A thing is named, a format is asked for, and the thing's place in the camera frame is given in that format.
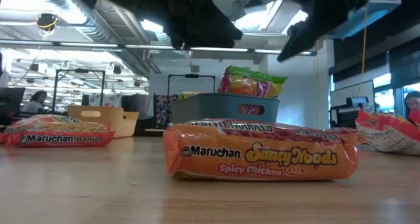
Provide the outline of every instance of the snack bag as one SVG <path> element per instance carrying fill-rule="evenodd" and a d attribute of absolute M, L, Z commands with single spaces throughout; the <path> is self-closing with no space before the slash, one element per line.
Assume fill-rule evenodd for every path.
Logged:
<path fill-rule="evenodd" d="M 114 138 L 101 123 L 69 116 L 36 115 L 16 122 L 0 135 L 7 146 L 106 146 Z"/>
<path fill-rule="evenodd" d="M 355 145 L 363 142 L 353 129 L 239 120 L 177 124 L 163 134 L 167 172 L 178 179 L 347 179 L 357 168 Z"/>
<path fill-rule="evenodd" d="M 376 150 L 420 155 L 420 129 L 400 115 L 360 110 L 356 128 Z"/>
<path fill-rule="evenodd" d="M 413 120 L 415 126 L 420 127 L 420 110 L 410 110 L 408 117 Z"/>
<path fill-rule="evenodd" d="M 218 92 L 277 99 L 286 79 L 287 77 L 270 76 L 262 72 L 229 66 L 224 72 Z M 261 106 L 257 105 L 244 105 L 239 111 L 242 114 L 252 115 L 263 112 Z"/>

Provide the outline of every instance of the computer monitor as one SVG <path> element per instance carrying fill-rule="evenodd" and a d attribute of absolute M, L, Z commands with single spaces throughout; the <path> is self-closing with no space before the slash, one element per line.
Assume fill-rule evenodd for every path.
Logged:
<path fill-rule="evenodd" d="M 25 88 L 0 88 L 0 116 L 19 113 Z"/>

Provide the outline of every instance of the desk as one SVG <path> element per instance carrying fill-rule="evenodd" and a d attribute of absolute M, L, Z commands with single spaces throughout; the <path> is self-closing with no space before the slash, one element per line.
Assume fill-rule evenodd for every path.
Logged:
<path fill-rule="evenodd" d="M 107 148 L 0 148 L 1 223 L 418 223 L 420 158 L 362 149 L 345 181 L 186 182 L 161 138 Z"/>

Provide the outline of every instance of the wooden table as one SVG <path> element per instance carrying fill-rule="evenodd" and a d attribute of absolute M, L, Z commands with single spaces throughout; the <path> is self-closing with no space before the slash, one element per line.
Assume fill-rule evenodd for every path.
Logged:
<path fill-rule="evenodd" d="M 346 181 L 186 182 L 167 176 L 162 150 L 161 138 L 0 148 L 0 222 L 420 223 L 418 157 L 361 151 Z"/>

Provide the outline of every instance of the person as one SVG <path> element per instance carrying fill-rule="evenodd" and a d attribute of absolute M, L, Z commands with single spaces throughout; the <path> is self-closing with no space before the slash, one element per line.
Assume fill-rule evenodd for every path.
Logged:
<path fill-rule="evenodd" d="M 37 113 L 38 109 L 44 108 L 44 101 L 47 98 L 47 92 L 38 91 L 31 97 L 31 101 L 22 109 L 23 112 Z"/>
<path fill-rule="evenodd" d="M 410 114 L 411 110 L 420 110 L 420 92 L 409 92 L 404 102 L 406 104 L 406 118 L 408 121 L 414 124 L 413 120 L 408 118 L 408 115 Z"/>

